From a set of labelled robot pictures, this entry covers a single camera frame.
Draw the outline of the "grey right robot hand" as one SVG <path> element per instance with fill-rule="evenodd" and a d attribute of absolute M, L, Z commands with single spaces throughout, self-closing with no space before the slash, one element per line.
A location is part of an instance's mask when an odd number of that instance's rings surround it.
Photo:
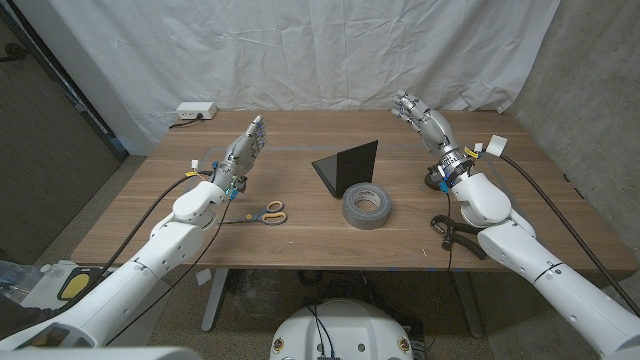
<path fill-rule="evenodd" d="M 421 136 L 426 150 L 438 160 L 435 169 L 439 181 L 453 187 L 462 176 L 470 175 L 473 160 L 460 148 L 449 122 L 438 111 L 405 91 L 396 92 L 394 103 L 398 108 L 392 114 L 409 123 Z"/>

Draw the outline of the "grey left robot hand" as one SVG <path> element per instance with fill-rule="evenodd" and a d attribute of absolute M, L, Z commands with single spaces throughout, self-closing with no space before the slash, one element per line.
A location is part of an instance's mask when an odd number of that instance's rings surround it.
<path fill-rule="evenodd" d="M 266 134 L 263 117 L 258 115 L 246 132 L 228 146 L 225 157 L 216 170 L 213 183 L 223 190 L 237 188 L 239 192 L 243 192 L 246 188 L 246 175 L 266 145 Z"/>

